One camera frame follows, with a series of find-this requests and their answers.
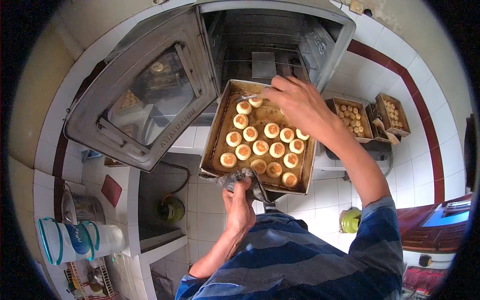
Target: hand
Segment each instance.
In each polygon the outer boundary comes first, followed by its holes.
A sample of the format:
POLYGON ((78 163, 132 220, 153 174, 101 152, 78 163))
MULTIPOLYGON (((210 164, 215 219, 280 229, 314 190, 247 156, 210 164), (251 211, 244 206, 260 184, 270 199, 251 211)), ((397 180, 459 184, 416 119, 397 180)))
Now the hand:
POLYGON ((295 77, 275 76, 272 87, 266 87, 262 95, 275 102, 293 126, 320 142, 322 137, 332 135, 333 124, 340 121, 312 84, 295 77))
POLYGON ((235 184, 233 192, 223 189, 223 201, 227 210, 227 229, 235 233, 245 233, 255 225, 255 212, 252 201, 247 201, 245 191, 252 180, 244 178, 235 184))

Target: oven door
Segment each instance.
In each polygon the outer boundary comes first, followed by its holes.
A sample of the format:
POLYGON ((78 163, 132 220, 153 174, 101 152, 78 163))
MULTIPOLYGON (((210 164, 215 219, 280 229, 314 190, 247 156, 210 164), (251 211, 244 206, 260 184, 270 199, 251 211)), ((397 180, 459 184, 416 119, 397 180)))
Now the oven door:
POLYGON ((137 24, 73 105, 65 136, 151 172, 217 97, 197 16, 182 7, 137 24))

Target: oven mitt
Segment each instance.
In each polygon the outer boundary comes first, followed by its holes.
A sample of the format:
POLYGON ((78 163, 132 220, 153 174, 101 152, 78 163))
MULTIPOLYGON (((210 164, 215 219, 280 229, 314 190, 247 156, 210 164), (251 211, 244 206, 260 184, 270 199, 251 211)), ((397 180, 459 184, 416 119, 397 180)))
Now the oven mitt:
POLYGON ((258 200, 265 203, 271 203, 271 201, 268 200, 264 186, 262 185, 262 182, 260 181, 257 172, 255 170, 252 170, 251 168, 243 168, 222 177, 212 177, 206 174, 199 174, 198 176, 215 184, 219 184, 223 186, 224 189, 227 189, 230 192, 233 192, 235 183, 244 179, 245 177, 250 177, 252 180, 252 184, 250 185, 250 188, 245 192, 247 200, 258 200))

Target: oven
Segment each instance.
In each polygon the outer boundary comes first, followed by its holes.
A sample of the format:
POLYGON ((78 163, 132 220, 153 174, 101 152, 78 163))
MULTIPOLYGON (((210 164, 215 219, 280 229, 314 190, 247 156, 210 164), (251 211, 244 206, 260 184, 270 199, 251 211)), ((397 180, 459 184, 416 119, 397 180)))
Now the oven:
POLYGON ((183 131, 210 126, 229 79, 277 74, 321 92, 355 23, 327 0, 200 0, 139 22, 72 104, 65 136, 151 172, 183 131))

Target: cloth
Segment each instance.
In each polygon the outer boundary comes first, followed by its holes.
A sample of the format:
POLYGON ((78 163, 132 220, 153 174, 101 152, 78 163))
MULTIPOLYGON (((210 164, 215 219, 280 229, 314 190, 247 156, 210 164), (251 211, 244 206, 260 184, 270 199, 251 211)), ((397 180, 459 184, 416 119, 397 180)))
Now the cloth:
POLYGON ((205 174, 198 174, 198 176, 215 184, 221 185, 224 189, 227 189, 230 192, 233 192, 233 189, 235 188, 235 183, 246 177, 250 177, 250 179, 252 180, 252 184, 250 185, 250 188, 245 191, 245 198, 247 200, 256 199, 260 202, 271 203, 271 201, 268 200, 264 186, 262 185, 262 182, 260 181, 257 172, 250 168, 236 170, 235 172, 231 172, 230 174, 224 175, 222 177, 212 177, 205 174))
POLYGON ((175 299, 398 299, 403 252, 390 197, 368 205, 348 254, 285 214, 257 215, 208 279, 185 275, 175 299))

